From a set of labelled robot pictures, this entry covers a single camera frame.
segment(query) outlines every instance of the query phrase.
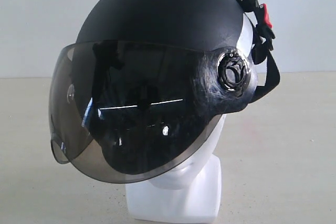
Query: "gray floor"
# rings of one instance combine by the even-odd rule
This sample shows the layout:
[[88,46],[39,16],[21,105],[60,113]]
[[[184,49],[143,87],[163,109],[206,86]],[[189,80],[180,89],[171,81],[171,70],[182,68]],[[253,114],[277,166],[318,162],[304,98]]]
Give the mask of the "gray floor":
[[[268,97],[227,117],[216,223],[336,223],[336,72],[283,74]],[[0,80],[0,223],[130,223],[124,186],[50,152],[49,79]]]

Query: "tinted visor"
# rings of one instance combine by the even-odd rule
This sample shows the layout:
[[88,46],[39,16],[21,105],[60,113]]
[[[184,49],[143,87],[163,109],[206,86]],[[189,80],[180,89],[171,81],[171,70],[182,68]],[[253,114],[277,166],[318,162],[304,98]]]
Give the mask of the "tinted visor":
[[66,47],[49,100],[55,159],[109,183],[174,168],[207,140],[221,114],[243,109],[253,96],[255,87],[239,98],[221,87],[219,58],[122,41]]

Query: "mannequin chin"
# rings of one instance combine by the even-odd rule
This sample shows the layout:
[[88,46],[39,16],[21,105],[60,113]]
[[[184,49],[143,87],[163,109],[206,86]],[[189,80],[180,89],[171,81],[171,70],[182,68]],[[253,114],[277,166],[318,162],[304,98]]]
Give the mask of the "mannequin chin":
[[204,144],[186,161],[149,182],[160,189],[179,190],[190,186],[210,159],[218,143],[226,115],[222,115]]

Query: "black strap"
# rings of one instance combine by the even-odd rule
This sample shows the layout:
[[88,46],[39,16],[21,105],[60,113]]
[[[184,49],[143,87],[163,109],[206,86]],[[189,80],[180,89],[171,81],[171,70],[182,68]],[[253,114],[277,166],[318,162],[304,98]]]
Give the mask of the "black strap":
[[244,12],[254,12],[257,25],[254,27],[254,44],[252,49],[252,59],[255,65],[258,65],[267,60],[266,82],[264,86],[257,86],[254,96],[250,103],[253,103],[267,95],[280,83],[279,69],[271,54],[273,51],[272,40],[275,35],[272,31],[270,23],[267,23],[268,18],[267,7],[265,4],[260,5],[258,0],[236,0]]

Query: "motorcycle helmet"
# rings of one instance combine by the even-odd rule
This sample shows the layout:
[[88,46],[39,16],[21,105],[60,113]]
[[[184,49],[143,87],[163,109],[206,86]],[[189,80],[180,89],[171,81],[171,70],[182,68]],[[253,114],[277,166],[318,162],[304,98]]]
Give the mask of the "motorcycle helmet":
[[[278,85],[271,28],[258,0],[100,0],[55,66],[56,161],[116,184],[174,168],[221,115]],[[265,60],[266,83],[258,86],[255,65]]]

